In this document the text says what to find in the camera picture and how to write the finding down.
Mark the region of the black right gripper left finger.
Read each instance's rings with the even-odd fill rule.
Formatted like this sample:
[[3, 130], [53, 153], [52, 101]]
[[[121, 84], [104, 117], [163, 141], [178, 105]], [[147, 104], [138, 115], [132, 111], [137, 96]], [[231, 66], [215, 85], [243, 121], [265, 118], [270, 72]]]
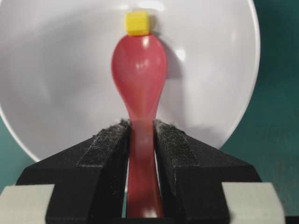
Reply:
[[17, 185], [53, 184], [48, 223], [104, 223], [122, 215], [130, 122], [26, 167]]

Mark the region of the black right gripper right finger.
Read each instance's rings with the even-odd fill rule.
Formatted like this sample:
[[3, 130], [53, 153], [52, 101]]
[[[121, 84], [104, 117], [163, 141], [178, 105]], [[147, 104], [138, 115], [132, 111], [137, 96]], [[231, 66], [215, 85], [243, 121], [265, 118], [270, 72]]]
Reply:
[[164, 213], [177, 222], [229, 222], [222, 182], [260, 182], [255, 168], [154, 120]]

